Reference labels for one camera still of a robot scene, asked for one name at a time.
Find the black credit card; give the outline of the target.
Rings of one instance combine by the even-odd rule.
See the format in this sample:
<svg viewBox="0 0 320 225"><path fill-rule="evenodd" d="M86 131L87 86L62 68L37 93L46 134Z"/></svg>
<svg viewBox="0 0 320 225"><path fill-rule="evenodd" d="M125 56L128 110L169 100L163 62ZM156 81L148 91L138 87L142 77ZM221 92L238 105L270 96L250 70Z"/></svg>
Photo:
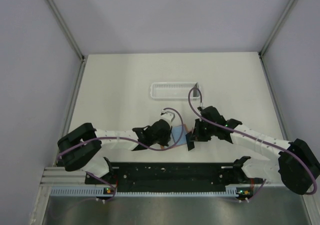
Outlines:
<svg viewBox="0 0 320 225"><path fill-rule="evenodd" d="M195 149L195 142L192 140L192 133L187 133L185 138L186 138L187 150L190 152L193 149Z"/></svg>

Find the brown leather card holder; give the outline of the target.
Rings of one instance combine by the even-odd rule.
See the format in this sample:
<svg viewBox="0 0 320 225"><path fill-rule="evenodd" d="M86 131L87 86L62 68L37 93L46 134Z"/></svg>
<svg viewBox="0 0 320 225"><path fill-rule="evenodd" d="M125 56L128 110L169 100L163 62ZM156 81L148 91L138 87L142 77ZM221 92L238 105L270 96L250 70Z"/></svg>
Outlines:
<svg viewBox="0 0 320 225"><path fill-rule="evenodd" d="M170 133L170 139L166 146L160 145L160 150L165 150L166 148L178 148L181 146L187 146L187 134L190 132L187 126L178 125L174 126Z"/></svg>

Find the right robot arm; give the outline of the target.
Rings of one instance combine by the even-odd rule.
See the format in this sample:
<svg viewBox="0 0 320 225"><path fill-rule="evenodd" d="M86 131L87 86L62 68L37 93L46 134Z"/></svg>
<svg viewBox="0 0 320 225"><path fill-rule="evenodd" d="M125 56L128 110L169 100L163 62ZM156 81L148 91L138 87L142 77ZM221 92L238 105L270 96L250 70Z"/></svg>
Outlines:
<svg viewBox="0 0 320 225"><path fill-rule="evenodd" d="M320 163L309 145L302 139L288 141L257 132L236 119L226 120L213 106L193 108L197 115L190 142L208 142L212 137L234 146L246 148L265 159L245 158L233 170L239 183L250 178L282 182L298 195L314 195Z"/></svg>

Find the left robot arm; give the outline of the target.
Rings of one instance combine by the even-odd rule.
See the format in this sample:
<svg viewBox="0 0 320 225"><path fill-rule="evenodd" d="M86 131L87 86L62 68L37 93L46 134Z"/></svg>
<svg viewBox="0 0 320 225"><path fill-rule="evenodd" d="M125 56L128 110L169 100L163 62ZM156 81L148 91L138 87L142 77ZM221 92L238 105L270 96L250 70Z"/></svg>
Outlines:
<svg viewBox="0 0 320 225"><path fill-rule="evenodd" d="M172 121L168 118L126 131L95 129L87 122L62 137L57 145L67 172L82 170L106 184L113 179L114 172L107 155L100 152L103 147L135 152L155 144L167 146L171 140L171 131Z"/></svg>

